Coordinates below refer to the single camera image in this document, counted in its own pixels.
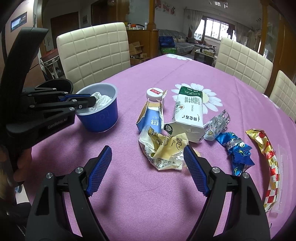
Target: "chair backrest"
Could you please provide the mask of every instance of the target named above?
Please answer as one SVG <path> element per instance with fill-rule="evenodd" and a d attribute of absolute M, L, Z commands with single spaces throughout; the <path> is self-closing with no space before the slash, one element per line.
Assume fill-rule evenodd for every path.
<path fill-rule="evenodd" d="M 281 70 L 269 98 L 296 121 L 296 86 Z"/>
<path fill-rule="evenodd" d="M 272 62 L 250 48 L 231 39 L 222 38 L 215 68 L 264 93 L 272 66 Z"/>
<path fill-rule="evenodd" d="M 130 68 L 124 23 L 77 29 L 57 37 L 57 48 L 73 93 Z"/>

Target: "silver foil wrapper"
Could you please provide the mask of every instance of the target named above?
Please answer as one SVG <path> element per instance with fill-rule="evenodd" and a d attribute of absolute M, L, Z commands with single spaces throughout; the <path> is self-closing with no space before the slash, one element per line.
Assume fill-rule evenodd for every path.
<path fill-rule="evenodd" d="M 214 116 L 204 124 L 204 139 L 207 141 L 215 140 L 215 138 L 226 129 L 229 122 L 230 116 L 226 110 L 223 110 L 219 115 Z"/>

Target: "daisy print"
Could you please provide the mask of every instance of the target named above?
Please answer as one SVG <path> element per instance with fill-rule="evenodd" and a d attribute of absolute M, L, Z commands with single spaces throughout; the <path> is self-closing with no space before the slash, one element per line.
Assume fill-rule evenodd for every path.
<path fill-rule="evenodd" d="M 221 103 L 221 100 L 216 97 L 216 93 L 212 92 L 210 89 L 204 89 L 202 85 L 194 84 L 191 83 L 191 85 L 188 84 L 177 84 L 175 85 L 177 89 L 172 90 L 172 92 L 176 93 L 177 95 L 173 96 L 174 101 L 177 100 L 177 96 L 179 94 L 179 90 L 182 86 L 194 89 L 194 90 L 199 90 L 202 91 L 202 108 L 203 108 L 203 113 L 207 114 L 208 108 L 212 111 L 218 111 L 216 106 L 223 106 Z"/>
<path fill-rule="evenodd" d="M 176 58 L 176 59 L 180 59 L 180 60 L 193 60 L 193 59 L 190 59 L 187 57 L 183 57 L 183 56 L 179 56 L 179 55 L 175 55 L 175 54 L 171 54 L 171 53 L 167 54 L 166 56 L 169 58 Z"/>

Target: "blue bowl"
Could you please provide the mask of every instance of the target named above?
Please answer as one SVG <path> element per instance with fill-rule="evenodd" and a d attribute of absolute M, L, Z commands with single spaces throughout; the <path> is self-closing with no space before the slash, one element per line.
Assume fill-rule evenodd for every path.
<path fill-rule="evenodd" d="M 76 115 L 83 123 L 84 127 L 90 132 L 103 132 L 115 125 L 118 119 L 117 110 L 117 88 L 109 83 L 96 83 L 84 87 L 77 94 L 93 94 L 100 92 L 101 95 L 108 95 L 112 98 L 106 106 L 92 112 L 78 110 Z"/>

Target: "window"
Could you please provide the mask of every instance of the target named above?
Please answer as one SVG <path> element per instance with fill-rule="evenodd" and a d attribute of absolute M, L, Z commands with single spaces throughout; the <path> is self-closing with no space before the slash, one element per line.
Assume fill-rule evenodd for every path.
<path fill-rule="evenodd" d="M 205 35 L 221 40 L 223 37 L 228 38 L 228 24 L 208 18 L 205 27 Z"/>
<path fill-rule="evenodd" d="M 194 33 L 194 37 L 196 40 L 201 41 L 203 31 L 205 27 L 205 36 L 215 38 L 217 40 L 221 40 L 223 37 L 231 38 L 231 35 L 227 33 L 229 25 L 228 23 L 224 23 L 218 20 L 214 20 L 211 18 L 207 18 L 206 21 L 202 19 L 197 30 Z M 232 40 L 236 41 L 235 32 L 233 31 Z"/>

